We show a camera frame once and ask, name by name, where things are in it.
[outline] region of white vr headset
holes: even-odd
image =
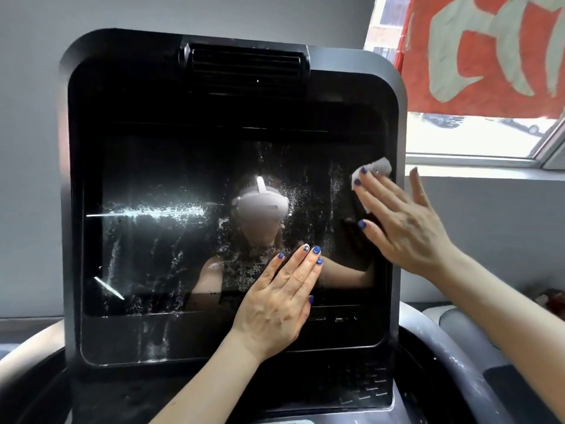
[[[288,212],[288,198],[277,189],[265,186],[262,177],[257,177],[257,187],[244,189],[241,196],[232,200],[237,215],[243,219],[284,219]]]

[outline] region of vent slot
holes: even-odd
[[[205,92],[292,95],[304,92],[309,66],[297,52],[229,46],[192,46],[191,85]]]

